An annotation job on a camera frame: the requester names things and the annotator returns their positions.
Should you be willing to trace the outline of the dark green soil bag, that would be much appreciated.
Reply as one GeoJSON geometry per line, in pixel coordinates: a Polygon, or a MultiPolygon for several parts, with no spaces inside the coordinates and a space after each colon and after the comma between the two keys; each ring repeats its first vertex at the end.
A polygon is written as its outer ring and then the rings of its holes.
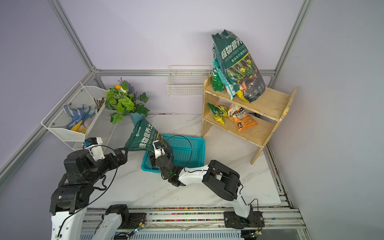
{"type": "Polygon", "coordinates": [[[150,151],[154,152],[153,141],[160,140],[164,146],[164,150],[168,152],[169,158],[174,159],[174,153],[172,147],[163,138],[163,136],[156,130],[156,128],[148,122],[145,118],[142,118],[134,129],[125,144],[125,148],[129,151],[150,151]]]}
{"type": "Polygon", "coordinates": [[[224,77],[234,86],[237,97],[252,103],[261,97],[266,84],[243,41],[231,31],[211,35],[213,52],[224,77]]]}

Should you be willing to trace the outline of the teal white fertilizer bag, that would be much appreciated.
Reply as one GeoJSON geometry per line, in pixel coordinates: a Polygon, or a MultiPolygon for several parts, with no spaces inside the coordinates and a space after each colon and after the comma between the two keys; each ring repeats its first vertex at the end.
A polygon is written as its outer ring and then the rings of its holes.
{"type": "Polygon", "coordinates": [[[212,62],[213,66],[215,66],[218,70],[218,73],[219,73],[219,76],[221,78],[221,81],[223,83],[223,85],[225,86],[225,89],[227,94],[229,95],[230,99],[233,100],[235,95],[236,95],[236,92],[234,90],[234,86],[224,77],[224,75],[222,74],[221,70],[220,70],[220,65],[219,65],[219,62],[217,59],[214,59],[213,62],[212,62]]]}

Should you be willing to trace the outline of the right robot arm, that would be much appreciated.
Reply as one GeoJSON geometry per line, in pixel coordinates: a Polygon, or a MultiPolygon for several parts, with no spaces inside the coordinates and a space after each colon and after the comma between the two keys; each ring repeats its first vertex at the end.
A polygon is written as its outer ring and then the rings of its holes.
{"type": "Polygon", "coordinates": [[[224,222],[227,228],[244,229],[265,226],[263,213],[258,206],[254,210],[252,203],[247,203],[242,196],[244,185],[240,175],[216,160],[211,160],[208,165],[199,168],[186,168],[176,166],[169,158],[168,153],[156,149],[149,153],[153,167],[159,169],[162,179],[175,187],[191,184],[203,184],[221,199],[229,202],[234,210],[224,213],[224,222]]]}

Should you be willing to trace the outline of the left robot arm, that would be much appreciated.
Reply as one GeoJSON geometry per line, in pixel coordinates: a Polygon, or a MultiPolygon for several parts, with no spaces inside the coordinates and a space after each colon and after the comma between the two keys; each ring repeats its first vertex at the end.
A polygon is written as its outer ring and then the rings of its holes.
{"type": "MultiPolygon", "coordinates": [[[[51,197],[53,240],[78,240],[90,196],[98,181],[104,182],[108,171],[117,171],[128,161],[128,149],[119,148],[95,160],[96,147],[75,151],[64,161],[66,173],[51,197]]],[[[145,227],[146,214],[131,215],[125,204],[111,205],[97,227],[94,240],[128,240],[145,227]]]]}

